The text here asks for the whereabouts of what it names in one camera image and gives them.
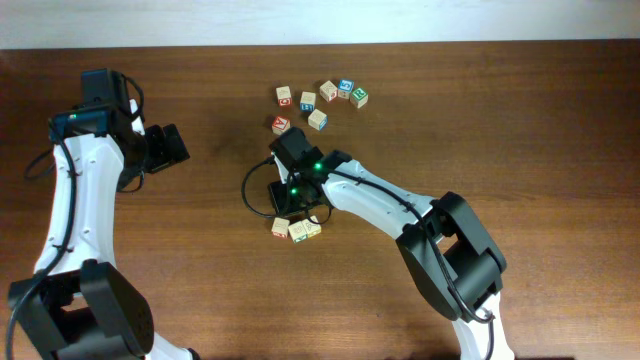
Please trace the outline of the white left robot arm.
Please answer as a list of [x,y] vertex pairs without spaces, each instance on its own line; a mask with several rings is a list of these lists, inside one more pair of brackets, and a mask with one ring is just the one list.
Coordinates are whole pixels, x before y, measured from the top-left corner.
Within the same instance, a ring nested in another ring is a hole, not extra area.
[[30,278],[10,284],[5,356],[22,329],[43,359],[198,358],[159,335],[145,297],[118,271],[115,199],[189,159],[173,124],[145,126],[137,83],[108,68],[81,75],[83,100],[48,121],[56,174],[49,229]]

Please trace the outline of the wooden block red bottom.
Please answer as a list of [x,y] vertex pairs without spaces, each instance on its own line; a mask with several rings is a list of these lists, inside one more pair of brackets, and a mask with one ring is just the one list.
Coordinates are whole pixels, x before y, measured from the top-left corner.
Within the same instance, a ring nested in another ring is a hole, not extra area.
[[286,239],[288,237],[290,221],[276,217],[273,220],[271,232],[274,236]]

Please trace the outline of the wooden block yellow side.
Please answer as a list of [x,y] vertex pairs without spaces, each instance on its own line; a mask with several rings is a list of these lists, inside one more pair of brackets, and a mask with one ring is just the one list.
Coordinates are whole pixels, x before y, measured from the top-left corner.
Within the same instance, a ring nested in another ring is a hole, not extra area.
[[321,233],[321,226],[317,223],[317,219],[313,216],[310,220],[304,219],[302,225],[306,231],[307,237],[311,238]]

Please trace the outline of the wooden block green V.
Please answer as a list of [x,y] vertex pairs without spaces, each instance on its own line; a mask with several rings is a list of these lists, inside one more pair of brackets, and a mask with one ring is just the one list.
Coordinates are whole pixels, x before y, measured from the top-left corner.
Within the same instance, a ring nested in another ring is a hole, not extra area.
[[288,227],[288,231],[294,243],[301,242],[308,238],[308,233],[302,221],[292,223]]

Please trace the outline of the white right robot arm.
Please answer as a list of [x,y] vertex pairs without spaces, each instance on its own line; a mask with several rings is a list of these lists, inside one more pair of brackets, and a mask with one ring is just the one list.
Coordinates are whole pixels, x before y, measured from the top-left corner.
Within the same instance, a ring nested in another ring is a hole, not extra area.
[[514,358],[500,315],[506,258],[463,197],[401,189],[344,152],[323,154],[296,127],[269,148],[281,178],[270,186],[278,215],[325,205],[365,220],[395,241],[421,296],[452,322],[462,358]]

